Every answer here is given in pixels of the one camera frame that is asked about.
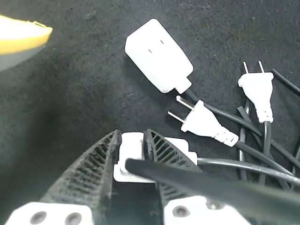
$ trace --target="white power plug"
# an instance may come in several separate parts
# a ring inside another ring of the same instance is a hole
[[[151,19],[126,39],[125,52],[162,93],[182,94],[192,83],[193,65],[170,34]]]
[[[250,101],[254,104],[258,121],[273,122],[273,112],[271,109],[271,95],[273,91],[272,80],[274,75],[271,72],[265,73],[262,63],[258,61],[261,72],[249,73],[245,62],[243,62],[246,73],[239,81],[241,87]]]

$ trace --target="black carpet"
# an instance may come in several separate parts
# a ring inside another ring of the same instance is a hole
[[[210,105],[235,113],[245,102],[237,86],[244,60],[250,70],[261,60],[266,71],[276,68],[300,86],[299,12],[296,0],[1,0],[0,14],[36,20],[54,31],[39,55],[0,73],[0,223],[14,208],[38,200],[79,155],[117,128],[152,128],[187,139],[201,157],[236,158],[234,149],[184,134],[180,123],[167,117],[176,92],[162,94],[147,81],[124,52],[126,37],[157,18],[194,65],[189,77],[194,91]],[[293,152],[300,99],[278,81],[273,84],[272,137]],[[239,132],[236,124],[219,121]],[[233,169],[204,170],[238,178]],[[136,200],[118,199],[129,186],[119,188],[112,204],[136,207],[117,209],[111,224],[117,219],[141,224],[143,216],[157,224],[149,219],[158,219],[152,187],[138,187],[145,190],[144,200],[135,191],[128,193]]]

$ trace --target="black power cord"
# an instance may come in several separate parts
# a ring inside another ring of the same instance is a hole
[[[271,123],[270,122],[264,122],[264,136],[263,136],[263,154],[265,156],[269,156],[270,154],[270,148],[271,148]],[[266,175],[261,174],[259,176],[259,184],[264,185],[266,183]]]
[[[254,156],[255,158],[259,159],[260,161],[264,162],[265,164],[267,164],[268,166],[272,167],[273,169],[281,171],[283,173],[287,173],[287,174],[293,176],[293,174],[290,171],[288,171],[287,169],[285,169],[283,166],[281,166],[280,164],[276,163],[275,161],[273,161],[269,157],[265,156],[261,152],[255,150],[254,148],[246,145],[245,143],[238,141],[235,144],[235,146],[237,148],[239,148],[239,149],[247,152],[248,154]]]
[[[222,180],[151,161],[128,159],[125,167],[130,173],[162,182],[184,193],[206,196],[231,205],[246,216],[265,218],[280,224],[297,224],[300,221],[300,198],[294,192]]]
[[[246,100],[245,103],[245,111],[247,114],[250,114],[251,112],[251,108],[252,108],[252,103],[249,99]],[[240,128],[240,141],[243,143],[246,143],[246,129],[244,127]],[[239,161],[241,162],[245,162],[245,155],[244,152],[242,150],[240,150],[239,152]],[[240,169],[240,179],[243,181],[247,181],[248,180],[248,176],[247,176],[247,171],[244,169]]]
[[[250,117],[248,116],[248,114],[246,113],[245,109],[242,106],[238,107],[237,110],[238,110],[238,112],[240,113],[241,117],[244,120],[246,120],[248,122],[251,122]],[[254,139],[256,140],[257,144],[259,146],[262,146],[262,141],[260,140],[260,137],[256,133],[254,133],[254,132],[252,132],[252,135],[253,135]],[[272,160],[274,160],[274,157],[272,156],[271,152],[269,154],[269,158],[272,159]],[[279,183],[280,183],[280,185],[281,185],[281,187],[283,189],[290,188],[289,185],[286,182],[283,182],[281,180],[278,180],[278,181],[279,181]]]
[[[273,170],[264,166],[254,165],[251,163],[240,162],[231,159],[218,159],[218,158],[198,158],[198,164],[202,165],[222,165],[228,167],[239,168],[243,170],[251,170],[257,173],[266,174],[279,180],[285,180],[286,182],[290,182],[298,187],[300,187],[300,179],[296,178],[292,175],[286,174],[284,172],[279,172],[277,170]]]
[[[278,79],[284,86],[300,97],[300,88],[282,76],[276,69],[272,69],[272,73],[274,74],[275,78]]]
[[[238,111],[241,114],[241,117],[243,119],[247,119],[247,121],[251,121],[251,119],[249,118],[249,116],[247,115],[247,113],[245,112],[243,107],[239,107]],[[259,143],[260,146],[262,146],[262,142],[259,137],[257,137],[256,141]],[[274,140],[271,140],[271,145],[275,149],[277,149],[282,155],[284,155],[288,160],[290,160],[294,164],[295,167],[300,169],[300,162],[291,153],[289,153],[287,150],[285,150],[283,147],[281,147],[281,145],[279,145]]]

